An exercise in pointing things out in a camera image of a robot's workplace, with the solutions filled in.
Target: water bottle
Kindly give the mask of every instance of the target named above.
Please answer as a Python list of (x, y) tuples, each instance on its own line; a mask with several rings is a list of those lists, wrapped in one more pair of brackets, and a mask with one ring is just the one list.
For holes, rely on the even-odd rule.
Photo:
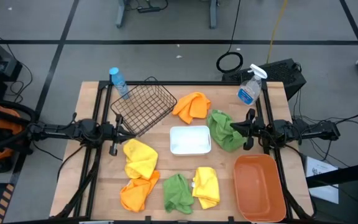
[(109, 72), (110, 72), (111, 81), (114, 84), (114, 86), (117, 88), (120, 96), (125, 95), (124, 99), (125, 100), (128, 99), (129, 94), (126, 95), (126, 93), (128, 93), (128, 86), (127, 83), (125, 82), (122, 73), (116, 67), (110, 68)]
[(254, 76), (248, 80), (244, 81), (240, 85), (238, 92), (238, 97), (247, 105), (252, 105), (258, 99), (260, 94), (260, 89), (262, 88), (261, 78), (267, 78), (267, 73), (265, 70), (259, 68), (258, 66), (251, 64), (249, 73), (253, 72)]

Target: green cloth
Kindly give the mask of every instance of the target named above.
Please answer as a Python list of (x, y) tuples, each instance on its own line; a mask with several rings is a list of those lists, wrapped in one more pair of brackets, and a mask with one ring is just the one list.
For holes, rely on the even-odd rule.
[(164, 207), (167, 212), (177, 209), (184, 214), (191, 214), (194, 204), (191, 190), (186, 178), (181, 174), (175, 174), (164, 181)]
[(247, 142), (247, 138), (230, 126), (231, 123), (231, 117), (219, 110), (212, 110), (206, 119), (212, 138), (227, 152), (235, 151)]

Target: white spray nozzle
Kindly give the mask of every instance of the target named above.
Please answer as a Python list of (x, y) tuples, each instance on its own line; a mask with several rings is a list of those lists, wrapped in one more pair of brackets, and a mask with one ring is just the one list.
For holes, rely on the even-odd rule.
[(255, 74), (255, 78), (256, 79), (261, 79), (261, 78), (267, 78), (267, 73), (265, 72), (265, 70), (259, 68), (258, 66), (251, 64), (250, 65), (250, 70), (248, 71), (248, 73), (253, 72)]

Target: wire basket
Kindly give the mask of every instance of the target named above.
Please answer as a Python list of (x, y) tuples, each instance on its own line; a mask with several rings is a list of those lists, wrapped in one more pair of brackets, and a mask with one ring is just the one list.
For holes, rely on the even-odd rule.
[(144, 84), (135, 86), (110, 108), (121, 114), (124, 126), (139, 137), (168, 115), (176, 103), (177, 99), (156, 78), (148, 77)]

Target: towel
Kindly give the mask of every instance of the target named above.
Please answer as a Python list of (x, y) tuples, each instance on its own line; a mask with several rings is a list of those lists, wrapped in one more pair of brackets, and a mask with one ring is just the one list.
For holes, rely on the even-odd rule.
[(140, 212), (144, 210), (144, 203), (147, 196), (151, 193), (158, 179), (160, 172), (154, 171), (150, 179), (144, 178), (131, 179), (129, 183), (121, 189), (121, 205), (129, 211)]
[(205, 118), (208, 109), (211, 107), (211, 101), (207, 99), (204, 93), (194, 92), (178, 100), (172, 114), (190, 124), (193, 118)]
[(131, 139), (124, 145), (124, 153), (127, 156), (125, 173), (128, 177), (149, 180), (157, 164), (157, 152), (146, 144)]
[(235, 151), (247, 142), (247, 138), (230, 126), (231, 123), (231, 117), (219, 110), (212, 110), (206, 120), (211, 137), (227, 152)]
[(184, 214), (191, 214), (190, 205), (194, 204), (187, 180), (181, 174), (175, 174), (164, 181), (164, 207), (167, 212), (177, 209)]
[(219, 197), (219, 184), (216, 171), (210, 167), (199, 167), (193, 178), (193, 196), (198, 197), (203, 209), (216, 206), (221, 200)]

